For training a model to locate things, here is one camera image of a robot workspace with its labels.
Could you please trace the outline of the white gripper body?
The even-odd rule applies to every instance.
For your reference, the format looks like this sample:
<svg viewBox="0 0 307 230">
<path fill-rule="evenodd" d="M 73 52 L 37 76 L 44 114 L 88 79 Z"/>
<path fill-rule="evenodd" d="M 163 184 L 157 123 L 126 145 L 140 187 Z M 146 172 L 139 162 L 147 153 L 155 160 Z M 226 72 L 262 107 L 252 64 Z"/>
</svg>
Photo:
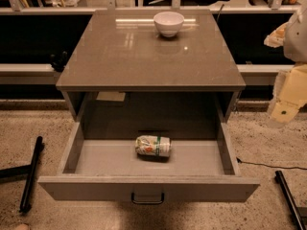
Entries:
<svg viewBox="0 0 307 230">
<path fill-rule="evenodd" d="M 277 98 L 289 104 L 307 103 L 307 64 L 296 64 L 286 73 Z"/>
</svg>

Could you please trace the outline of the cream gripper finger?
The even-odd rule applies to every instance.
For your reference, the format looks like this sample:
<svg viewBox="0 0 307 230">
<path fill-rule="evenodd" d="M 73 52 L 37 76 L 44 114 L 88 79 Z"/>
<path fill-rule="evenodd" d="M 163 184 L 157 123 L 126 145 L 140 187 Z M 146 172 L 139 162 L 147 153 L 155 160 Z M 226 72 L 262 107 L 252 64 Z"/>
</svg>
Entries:
<svg viewBox="0 0 307 230">
<path fill-rule="evenodd" d="M 268 107 L 270 123 L 273 126 L 284 126 L 296 116 L 298 111 L 299 108 L 294 104 L 272 99 Z"/>
<path fill-rule="evenodd" d="M 283 23 L 277 27 L 272 33 L 270 33 L 264 40 L 266 46 L 272 48 L 281 47 L 284 44 L 285 31 L 288 23 Z"/>
</svg>

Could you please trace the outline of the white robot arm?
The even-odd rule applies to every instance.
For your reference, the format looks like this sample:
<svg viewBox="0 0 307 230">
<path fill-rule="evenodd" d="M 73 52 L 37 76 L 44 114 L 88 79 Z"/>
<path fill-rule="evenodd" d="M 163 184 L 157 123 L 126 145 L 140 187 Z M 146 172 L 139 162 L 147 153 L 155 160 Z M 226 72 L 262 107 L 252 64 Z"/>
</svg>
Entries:
<svg viewBox="0 0 307 230">
<path fill-rule="evenodd" d="M 268 107 L 269 124 L 283 127 L 307 104 L 307 7 L 301 6 L 265 38 L 264 44 L 282 46 L 284 56 L 295 63 L 291 70 L 277 74 Z"/>
</svg>

